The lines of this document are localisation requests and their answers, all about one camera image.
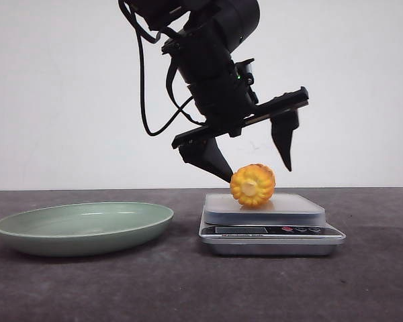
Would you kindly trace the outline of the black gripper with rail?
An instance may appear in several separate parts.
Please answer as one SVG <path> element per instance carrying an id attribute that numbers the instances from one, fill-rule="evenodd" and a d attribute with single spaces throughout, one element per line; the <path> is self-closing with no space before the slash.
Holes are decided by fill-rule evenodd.
<path id="1" fill-rule="evenodd" d="M 216 137 L 228 134 L 234 138 L 242 128 L 269 119 L 271 136 L 285 167 L 291 172 L 291 144 L 295 129 L 299 127 L 298 109 L 308 104 L 305 87 L 259 103 L 251 86 L 254 76 L 248 59 L 237 62 L 231 72 L 218 78 L 189 85 L 199 112 L 206 123 L 175 137 L 172 146 L 179 147 L 185 163 L 205 170 L 226 182 L 231 181 L 233 171 L 222 155 Z"/>

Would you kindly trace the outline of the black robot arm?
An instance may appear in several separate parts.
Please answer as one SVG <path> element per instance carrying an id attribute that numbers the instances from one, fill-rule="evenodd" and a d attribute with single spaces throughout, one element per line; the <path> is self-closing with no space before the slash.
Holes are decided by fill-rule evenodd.
<path id="1" fill-rule="evenodd" d="M 171 57 L 166 88 L 172 91 L 180 74 L 190 101 L 206 119 L 174 138 L 172 147 L 184 162 L 230 182 L 232 169 L 216 138 L 239 136 L 244 127 L 269 119 L 273 142 L 285 166 L 291 167 L 292 134 L 299 126 L 298 109 L 308 104 L 307 90 L 260 103 L 252 90 L 251 61 L 234 62 L 231 57 L 259 23 L 256 1 L 120 1 L 119 8 L 138 42 L 156 43 L 159 36 L 167 36 L 162 47 Z"/>

